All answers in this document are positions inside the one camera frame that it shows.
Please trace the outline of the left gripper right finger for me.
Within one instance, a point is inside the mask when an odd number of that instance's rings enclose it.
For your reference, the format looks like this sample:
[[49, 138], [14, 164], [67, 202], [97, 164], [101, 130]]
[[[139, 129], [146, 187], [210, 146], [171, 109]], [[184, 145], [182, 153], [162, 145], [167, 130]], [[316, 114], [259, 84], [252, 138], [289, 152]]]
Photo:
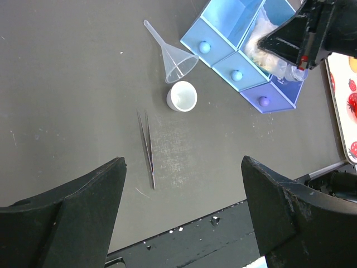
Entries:
[[245, 156], [243, 183], [268, 267], [356, 266], [356, 175], [289, 179]]

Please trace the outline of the clear plastic funnel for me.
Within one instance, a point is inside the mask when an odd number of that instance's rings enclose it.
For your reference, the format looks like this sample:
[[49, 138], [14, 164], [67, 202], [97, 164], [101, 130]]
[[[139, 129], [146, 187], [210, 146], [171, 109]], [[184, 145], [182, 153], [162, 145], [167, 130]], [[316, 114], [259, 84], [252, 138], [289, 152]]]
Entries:
[[161, 48], [167, 84], [179, 81], [196, 66], [199, 61], [197, 55], [166, 43], [147, 20], [143, 24]]

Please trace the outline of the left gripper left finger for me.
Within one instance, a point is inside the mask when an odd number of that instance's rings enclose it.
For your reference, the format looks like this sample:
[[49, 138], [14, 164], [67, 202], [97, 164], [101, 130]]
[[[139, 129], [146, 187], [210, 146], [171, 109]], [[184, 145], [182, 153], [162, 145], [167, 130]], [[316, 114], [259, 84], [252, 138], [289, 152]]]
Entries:
[[126, 179], [116, 157], [1, 208], [2, 267], [104, 267]]

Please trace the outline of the light blue drawer box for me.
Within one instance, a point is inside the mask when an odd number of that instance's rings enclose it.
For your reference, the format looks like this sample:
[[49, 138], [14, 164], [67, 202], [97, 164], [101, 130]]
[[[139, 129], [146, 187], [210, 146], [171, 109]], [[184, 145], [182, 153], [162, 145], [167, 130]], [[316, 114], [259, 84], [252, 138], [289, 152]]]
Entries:
[[261, 0], [209, 1], [180, 42], [211, 68], [238, 50], [264, 3]]

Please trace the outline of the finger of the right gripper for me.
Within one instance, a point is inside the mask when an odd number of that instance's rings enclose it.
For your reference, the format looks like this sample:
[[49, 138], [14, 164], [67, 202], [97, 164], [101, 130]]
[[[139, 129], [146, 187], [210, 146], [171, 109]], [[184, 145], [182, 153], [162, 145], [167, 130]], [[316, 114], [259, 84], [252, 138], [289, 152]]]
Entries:
[[294, 66], [305, 66], [307, 13], [297, 12], [288, 21], [258, 41], [258, 48]]

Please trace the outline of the clear bag of corks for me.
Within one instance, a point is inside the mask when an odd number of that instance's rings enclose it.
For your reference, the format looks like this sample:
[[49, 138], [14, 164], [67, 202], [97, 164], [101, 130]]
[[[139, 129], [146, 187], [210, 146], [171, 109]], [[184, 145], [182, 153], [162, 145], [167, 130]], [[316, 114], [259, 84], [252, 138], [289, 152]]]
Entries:
[[279, 78], [283, 78], [287, 63], [270, 52], [266, 52], [258, 47], [258, 41], [271, 33], [277, 27], [277, 25], [274, 25], [269, 20], [265, 9], [261, 9], [258, 12], [253, 31], [244, 45], [244, 53], [251, 59], [252, 62], [265, 72]]

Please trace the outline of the metal tweezers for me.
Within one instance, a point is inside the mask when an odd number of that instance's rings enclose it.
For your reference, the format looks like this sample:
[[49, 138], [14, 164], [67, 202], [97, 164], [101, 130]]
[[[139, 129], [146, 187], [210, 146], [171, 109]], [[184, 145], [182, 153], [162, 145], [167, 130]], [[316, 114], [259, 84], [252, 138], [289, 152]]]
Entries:
[[142, 141], [143, 141], [143, 145], [144, 145], [144, 151], [146, 153], [146, 159], [148, 161], [148, 169], [149, 169], [149, 173], [151, 176], [151, 185], [152, 185], [152, 189], [155, 190], [156, 189], [155, 166], [153, 163], [151, 129], [150, 129], [149, 117], [148, 117], [147, 110], [145, 110], [145, 112], [144, 112], [145, 124], [143, 124], [143, 120], [142, 120], [141, 113], [139, 110], [137, 110], [137, 117], [138, 117], [138, 123], [139, 123], [140, 132], [141, 132], [141, 136], [142, 136]]

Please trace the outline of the purple drawer box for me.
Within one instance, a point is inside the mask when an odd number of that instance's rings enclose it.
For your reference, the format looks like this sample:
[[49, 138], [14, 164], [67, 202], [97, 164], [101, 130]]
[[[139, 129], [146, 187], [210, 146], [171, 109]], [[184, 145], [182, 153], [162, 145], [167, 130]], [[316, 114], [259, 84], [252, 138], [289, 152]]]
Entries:
[[272, 76], [270, 81], [244, 90], [240, 94], [260, 113], [296, 109], [303, 82], [291, 82]]

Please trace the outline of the glass stoppered bottle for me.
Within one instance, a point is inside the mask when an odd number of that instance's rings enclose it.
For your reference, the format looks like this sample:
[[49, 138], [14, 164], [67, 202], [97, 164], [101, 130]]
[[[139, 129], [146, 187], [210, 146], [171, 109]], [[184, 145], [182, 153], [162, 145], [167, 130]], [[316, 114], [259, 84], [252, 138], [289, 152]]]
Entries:
[[303, 82], [308, 76], [308, 70], [300, 70], [296, 66], [288, 64], [284, 73], [284, 79], [289, 82]]

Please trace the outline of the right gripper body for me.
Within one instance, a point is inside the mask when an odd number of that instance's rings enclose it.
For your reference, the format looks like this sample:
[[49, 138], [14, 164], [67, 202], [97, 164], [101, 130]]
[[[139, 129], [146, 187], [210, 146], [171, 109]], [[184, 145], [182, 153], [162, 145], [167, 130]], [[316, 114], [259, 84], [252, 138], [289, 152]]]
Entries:
[[356, 1], [304, 1], [307, 19], [298, 68], [313, 69], [333, 52], [356, 58]]

